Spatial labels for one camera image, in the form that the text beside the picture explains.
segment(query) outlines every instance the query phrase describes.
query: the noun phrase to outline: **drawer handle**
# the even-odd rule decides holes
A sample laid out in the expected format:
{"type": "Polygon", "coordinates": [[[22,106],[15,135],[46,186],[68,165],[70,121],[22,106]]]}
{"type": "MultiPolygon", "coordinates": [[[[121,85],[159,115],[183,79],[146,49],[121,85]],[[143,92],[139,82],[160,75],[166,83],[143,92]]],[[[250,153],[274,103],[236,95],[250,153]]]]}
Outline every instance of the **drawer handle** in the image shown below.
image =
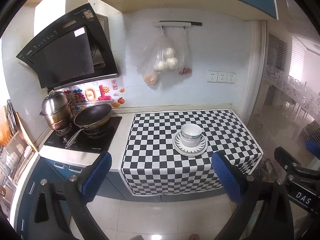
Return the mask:
{"type": "Polygon", "coordinates": [[[53,166],[59,168],[59,169],[64,169],[64,167],[66,166],[65,164],[63,166],[60,166],[59,164],[57,164],[56,162],[53,164],[53,166]]]}
{"type": "Polygon", "coordinates": [[[33,182],[32,186],[31,186],[31,189],[30,189],[30,191],[29,191],[29,194],[30,194],[30,195],[32,194],[33,189],[35,188],[35,185],[36,185],[36,183],[33,182]]]}
{"type": "Polygon", "coordinates": [[[81,173],[81,172],[82,172],[82,169],[79,170],[79,171],[76,171],[76,170],[72,169],[71,166],[69,166],[69,171],[73,171],[73,172],[76,172],[76,173],[81,173]]]}

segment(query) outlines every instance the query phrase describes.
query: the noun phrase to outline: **wall socket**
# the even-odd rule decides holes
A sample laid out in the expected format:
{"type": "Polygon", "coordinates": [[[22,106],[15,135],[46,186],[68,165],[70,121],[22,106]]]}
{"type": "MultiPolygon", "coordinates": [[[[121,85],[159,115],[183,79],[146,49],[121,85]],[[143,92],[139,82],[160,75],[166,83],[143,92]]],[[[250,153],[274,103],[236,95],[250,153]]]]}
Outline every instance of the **wall socket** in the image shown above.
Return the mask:
{"type": "Polygon", "coordinates": [[[216,71],[207,71],[207,82],[217,82],[217,78],[218,78],[218,72],[216,71]]]}
{"type": "Polygon", "coordinates": [[[227,82],[227,72],[218,72],[218,83],[226,83],[227,82]]]}
{"type": "Polygon", "coordinates": [[[227,83],[234,84],[236,80],[236,73],[228,73],[227,75],[227,83]]]}

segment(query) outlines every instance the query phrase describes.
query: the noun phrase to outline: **pot handle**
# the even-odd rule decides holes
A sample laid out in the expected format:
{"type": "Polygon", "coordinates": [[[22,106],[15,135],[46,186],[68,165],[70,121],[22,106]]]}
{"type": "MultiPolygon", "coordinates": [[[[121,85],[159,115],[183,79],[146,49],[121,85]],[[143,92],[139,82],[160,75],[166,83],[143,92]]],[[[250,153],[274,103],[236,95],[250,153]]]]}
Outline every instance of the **pot handle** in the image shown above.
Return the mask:
{"type": "Polygon", "coordinates": [[[65,146],[65,149],[68,149],[71,145],[74,144],[74,142],[76,141],[79,133],[80,133],[82,130],[84,130],[84,129],[85,129],[85,128],[82,128],[82,129],[78,130],[78,131],[70,138],[70,140],[67,142],[67,144],[66,144],[66,146],[65,146]]]}

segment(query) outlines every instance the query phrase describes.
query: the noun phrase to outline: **black and white checkered cloth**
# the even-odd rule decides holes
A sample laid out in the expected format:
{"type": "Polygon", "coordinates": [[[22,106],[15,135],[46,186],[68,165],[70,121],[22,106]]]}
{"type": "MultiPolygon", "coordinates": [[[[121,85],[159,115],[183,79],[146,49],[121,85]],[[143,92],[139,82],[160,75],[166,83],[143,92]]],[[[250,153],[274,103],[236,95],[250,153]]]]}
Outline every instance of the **black and white checkered cloth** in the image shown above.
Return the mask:
{"type": "Polygon", "coordinates": [[[211,168],[211,156],[224,151],[231,164],[249,173],[262,150],[231,110],[179,111],[136,114],[121,172],[133,195],[177,194],[222,187],[211,168]],[[204,129],[208,148],[186,157],[172,145],[172,136],[185,123],[204,129]]]}

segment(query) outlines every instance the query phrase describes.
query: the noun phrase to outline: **metal screw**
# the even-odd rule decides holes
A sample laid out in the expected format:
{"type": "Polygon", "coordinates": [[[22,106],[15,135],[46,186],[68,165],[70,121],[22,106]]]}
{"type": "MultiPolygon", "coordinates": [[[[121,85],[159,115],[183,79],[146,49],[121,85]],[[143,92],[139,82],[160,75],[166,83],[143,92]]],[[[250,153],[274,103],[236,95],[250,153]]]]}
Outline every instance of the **metal screw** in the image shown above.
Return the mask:
{"type": "Polygon", "coordinates": [[[247,175],[245,178],[247,179],[247,181],[254,181],[254,176],[252,175],[247,175]]]}
{"type": "Polygon", "coordinates": [[[69,177],[69,180],[70,181],[76,181],[78,179],[78,176],[77,175],[71,175],[70,177],[69,177]]]}
{"type": "Polygon", "coordinates": [[[43,185],[45,185],[45,184],[47,184],[47,179],[42,179],[41,181],[40,181],[40,184],[43,186],[43,185]]]}

